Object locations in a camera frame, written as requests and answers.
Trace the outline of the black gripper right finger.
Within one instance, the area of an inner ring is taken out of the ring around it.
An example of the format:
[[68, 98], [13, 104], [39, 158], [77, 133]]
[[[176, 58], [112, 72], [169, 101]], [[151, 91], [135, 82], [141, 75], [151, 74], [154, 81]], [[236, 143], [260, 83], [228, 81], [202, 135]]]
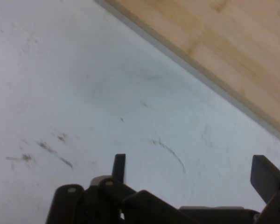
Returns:
[[254, 155], [251, 185], [266, 203], [256, 224], [280, 224], [280, 170], [263, 155]]

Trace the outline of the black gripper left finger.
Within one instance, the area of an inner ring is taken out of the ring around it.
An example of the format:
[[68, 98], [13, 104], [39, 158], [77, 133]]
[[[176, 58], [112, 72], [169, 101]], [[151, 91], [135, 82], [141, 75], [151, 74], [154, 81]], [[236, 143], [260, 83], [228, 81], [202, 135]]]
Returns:
[[48, 224], [178, 224], [180, 212], [151, 193], [124, 184], [125, 154], [114, 158], [112, 174], [88, 189], [71, 184], [55, 191]]

